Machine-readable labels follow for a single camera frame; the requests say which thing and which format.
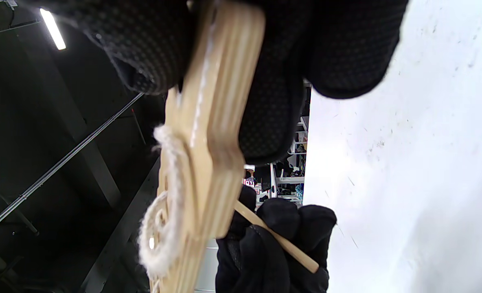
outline gloved hand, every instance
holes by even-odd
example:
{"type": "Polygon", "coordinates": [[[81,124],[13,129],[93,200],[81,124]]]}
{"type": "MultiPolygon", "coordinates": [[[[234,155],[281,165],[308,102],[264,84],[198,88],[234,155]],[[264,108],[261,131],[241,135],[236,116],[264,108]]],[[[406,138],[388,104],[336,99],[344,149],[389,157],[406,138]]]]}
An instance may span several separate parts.
{"type": "MultiPolygon", "coordinates": [[[[240,202],[252,211],[256,192],[243,186],[240,202]]],[[[325,293],[329,275],[327,251],[335,213],[323,206],[297,209],[284,199],[269,199],[257,215],[319,264],[312,274],[286,253],[265,228],[251,225],[235,212],[223,239],[217,239],[217,293],[325,293]]]]}

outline white wall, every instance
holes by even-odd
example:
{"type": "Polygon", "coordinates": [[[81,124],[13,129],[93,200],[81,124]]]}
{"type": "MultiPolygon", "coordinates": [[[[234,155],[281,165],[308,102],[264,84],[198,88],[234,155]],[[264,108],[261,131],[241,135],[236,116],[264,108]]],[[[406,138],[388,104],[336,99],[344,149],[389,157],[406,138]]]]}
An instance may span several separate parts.
{"type": "Polygon", "coordinates": [[[412,0],[385,80],[313,93],[308,141],[328,292],[482,293],[482,0],[412,0]]]}

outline thin wooden dowel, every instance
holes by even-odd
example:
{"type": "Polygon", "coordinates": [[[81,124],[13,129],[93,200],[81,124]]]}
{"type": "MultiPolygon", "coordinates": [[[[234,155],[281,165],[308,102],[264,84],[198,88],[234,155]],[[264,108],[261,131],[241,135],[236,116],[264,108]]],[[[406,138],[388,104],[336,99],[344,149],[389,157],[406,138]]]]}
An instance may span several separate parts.
{"type": "Polygon", "coordinates": [[[293,245],[290,241],[288,241],[283,236],[277,234],[276,232],[272,231],[267,224],[263,222],[263,220],[258,217],[254,212],[250,211],[244,204],[237,201],[234,209],[241,214],[241,216],[245,217],[250,223],[253,225],[258,225],[266,230],[268,230],[273,237],[278,241],[278,243],[283,247],[283,249],[288,252],[295,260],[297,260],[301,265],[303,265],[308,271],[314,274],[319,269],[319,264],[312,260],[307,254],[305,254],[302,250],[297,248],[297,246],[293,245]]]}

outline white string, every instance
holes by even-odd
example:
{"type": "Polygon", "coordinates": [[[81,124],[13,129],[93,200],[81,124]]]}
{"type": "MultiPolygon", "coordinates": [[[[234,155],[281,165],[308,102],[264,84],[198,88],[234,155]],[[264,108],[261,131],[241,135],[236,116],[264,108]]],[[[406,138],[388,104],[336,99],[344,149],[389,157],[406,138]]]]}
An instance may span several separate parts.
{"type": "Polygon", "coordinates": [[[138,245],[139,261],[145,267],[148,277],[151,280],[159,280],[167,275],[170,266],[181,251],[185,194],[181,160],[185,160],[187,155],[181,142],[174,137],[168,126],[162,125],[155,128],[154,138],[163,148],[168,189],[158,195],[145,212],[138,245]],[[162,209],[165,199],[170,202],[169,219],[163,219],[162,209]],[[159,235],[159,242],[152,249],[149,241],[155,235],[159,235]]]}

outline ceiling light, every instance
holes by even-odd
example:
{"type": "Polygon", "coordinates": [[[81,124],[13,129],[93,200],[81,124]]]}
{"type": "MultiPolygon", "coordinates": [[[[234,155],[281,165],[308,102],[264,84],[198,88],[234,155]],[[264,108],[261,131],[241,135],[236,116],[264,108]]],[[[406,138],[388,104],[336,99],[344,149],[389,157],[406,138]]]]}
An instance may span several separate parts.
{"type": "Polygon", "coordinates": [[[66,48],[66,43],[64,43],[62,35],[60,35],[60,31],[58,30],[58,26],[55,22],[55,19],[53,18],[53,15],[51,14],[51,12],[46,11],[42,8],[40,8],[40,14],[42,14],[42,18],[44,19],[47,29],[49,30],[49,33],[51,34],[55,45],[57,45],[58,50],[64,50],[66,48]]]}

